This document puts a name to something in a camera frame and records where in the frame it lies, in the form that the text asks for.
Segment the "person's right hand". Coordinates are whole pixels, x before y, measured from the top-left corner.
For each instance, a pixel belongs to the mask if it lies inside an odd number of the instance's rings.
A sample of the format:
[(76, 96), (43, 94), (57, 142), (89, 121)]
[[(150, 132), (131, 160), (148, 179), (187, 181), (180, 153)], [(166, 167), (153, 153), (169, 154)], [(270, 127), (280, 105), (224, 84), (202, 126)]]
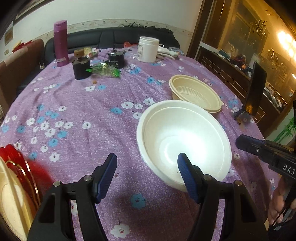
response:
[(288, 185), (285, 182), (285, 178), (281, 177), (278, 182), (276, 189), (273, 192), (273, 197), (269, 204), (268, 209), (268, 222), (273, 224), (274, 220), (277, 218), (277, 223), (282, 222), (283, 215), (280, 215), (280, 212), (285, 206), (284, 195), (288, 191)]

